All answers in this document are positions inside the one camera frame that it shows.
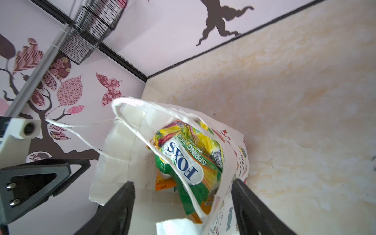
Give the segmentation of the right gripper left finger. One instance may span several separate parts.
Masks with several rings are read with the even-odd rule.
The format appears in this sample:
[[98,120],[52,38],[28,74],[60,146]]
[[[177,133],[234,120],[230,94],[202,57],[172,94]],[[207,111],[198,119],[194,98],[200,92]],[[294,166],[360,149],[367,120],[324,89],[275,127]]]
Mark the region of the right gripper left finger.
[[135,187],[126,182],[76,235],[127,235],[135,202]]

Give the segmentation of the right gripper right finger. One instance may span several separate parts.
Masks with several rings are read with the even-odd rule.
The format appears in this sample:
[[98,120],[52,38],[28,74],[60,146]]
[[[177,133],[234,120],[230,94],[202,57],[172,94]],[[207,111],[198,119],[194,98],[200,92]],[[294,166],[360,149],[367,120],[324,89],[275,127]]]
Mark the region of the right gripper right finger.
[[296,235],[240,179],[231,194],[241,235]]

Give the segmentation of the orange snack packet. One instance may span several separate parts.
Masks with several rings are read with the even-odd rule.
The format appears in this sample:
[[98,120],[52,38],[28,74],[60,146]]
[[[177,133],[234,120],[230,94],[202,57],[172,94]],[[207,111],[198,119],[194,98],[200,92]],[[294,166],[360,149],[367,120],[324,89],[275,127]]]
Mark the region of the orange snack packet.
[[177,186],[177,183],[172,178],[172,176],[162,173],[159,169],[157,170],[157,177],[156,177],[156,184],[155,184],[156,191],[171,189],[171,188],[175,188],[176,186]]

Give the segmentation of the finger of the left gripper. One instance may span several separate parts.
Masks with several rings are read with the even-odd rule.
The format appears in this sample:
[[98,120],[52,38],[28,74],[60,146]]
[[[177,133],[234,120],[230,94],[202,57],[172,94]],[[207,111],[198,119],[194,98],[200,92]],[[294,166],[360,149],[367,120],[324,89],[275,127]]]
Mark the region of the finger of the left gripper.
[[1,169],[1,225],[6,226],[67,189],[88,159],[49,158]]

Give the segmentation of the white paper bag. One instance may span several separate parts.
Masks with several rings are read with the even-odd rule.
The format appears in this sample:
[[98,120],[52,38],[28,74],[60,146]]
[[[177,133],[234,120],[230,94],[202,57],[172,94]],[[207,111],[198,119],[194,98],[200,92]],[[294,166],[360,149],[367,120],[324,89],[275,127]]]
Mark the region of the white paper bag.
[[[249,161],[244,135],[215,119],[184,107],[158,104],[135,98],[118,98],[111,107],[116,116],[100,153],[89,199],[105,205],[127,181],[136,189],[129,233],[132,235],[237,235],[236,212],[231,196],[235,179],[246,181]],[[178,195],[172,190],[157,192],[157,168],[145,140],[169,121],[203,121],[210,136],[224,148],[224,179],[204,224],[184,216]]]

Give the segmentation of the Foxs candy packet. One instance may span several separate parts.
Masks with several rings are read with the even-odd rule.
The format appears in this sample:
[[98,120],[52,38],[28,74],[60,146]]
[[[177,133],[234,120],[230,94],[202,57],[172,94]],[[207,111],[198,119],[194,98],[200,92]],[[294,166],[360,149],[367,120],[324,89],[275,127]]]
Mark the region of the Foxs candy packet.
[[151,143],[178,168],[175,173],[168,163],[155,157],[157,169],[177,183],[173,189],[179,193],[185,213],[197,216],[183,181],[190,186],[203,212],[209,214],[224,167],[221,145],[180,120],[160,129]]

